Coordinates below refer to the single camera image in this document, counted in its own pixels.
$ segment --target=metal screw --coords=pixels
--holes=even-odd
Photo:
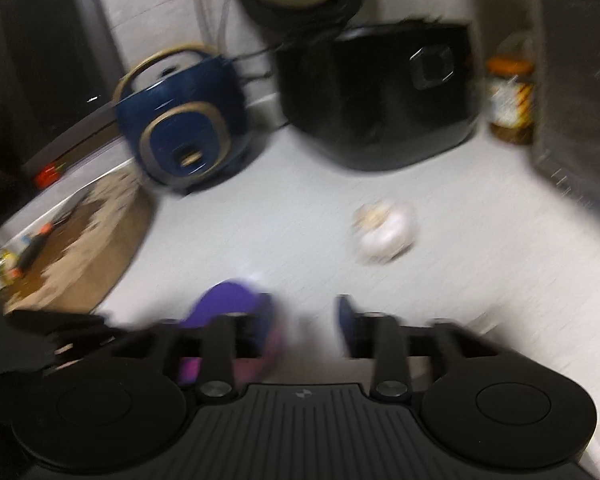
[[[384,397],[400,397],[407,391],[407,385],[400,381],[382,381],[376,386],[376,392]]]
[[[209,381],[200,386],[200,391],[207,397],[224,397],[231,393],[232,387],[224,381]]]

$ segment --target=logo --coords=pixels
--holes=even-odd
[[[311,397],[314,393],[311,390],[300,390],[299,392],[296,392],[296,397],[299,397],[300,399],[308,399],[309,397]]]

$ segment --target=rice cooker handle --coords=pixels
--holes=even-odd
[[[161,50],[160,52],[156,52],[152,56],[149,56],[147,59],[139,63],[133,69],[131,69],[118,83],[116,86],[115,92],[113,92],[113,103],[117,104],[120,99],[126,97],[125,93],[128,89],[128,86],[133,82],[133,80],[138,77],[142,72],[144,72],[147,68],[155,65],[159,61],[166,59],[168,57],[174,56],[175,54],[180,54],[181,52],[195,52],[199,54],[203,58],[218,56],[219,52],[212,46],[206,45],[203,43],[186,43],[178,46],[174,46],[171,48],[167,48],[165,50]]]

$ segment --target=knife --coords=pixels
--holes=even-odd
[[[78,209],[78,206],[87,198],[92,189],[93,184],[89,184],[76,191],[69,197],[69,200],[66,201],[60,209],[60,212],[54,216],[53,220],[40,228],[38,234],[31,239],[29,245],[22,251],[16,266],[10,270],[11,279],[15,280],[21,278],[24,273],[29,270],[29,267],[36,261],[36,258],[40,256],[40,252],[45,247],[46,240],[51,233],[71,218],[75,210]]]

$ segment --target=black disc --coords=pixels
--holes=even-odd
[[[75,472],[142,462],[173,441],[186,402],[170,379],[134,359],[78,362],[21,397],[11,427],[37,460]]]
[[[467,359],[424,395],[422,420],[452,452],[502,469],[572,460],[596,427],[593,401],[570,379],[516,355]]]

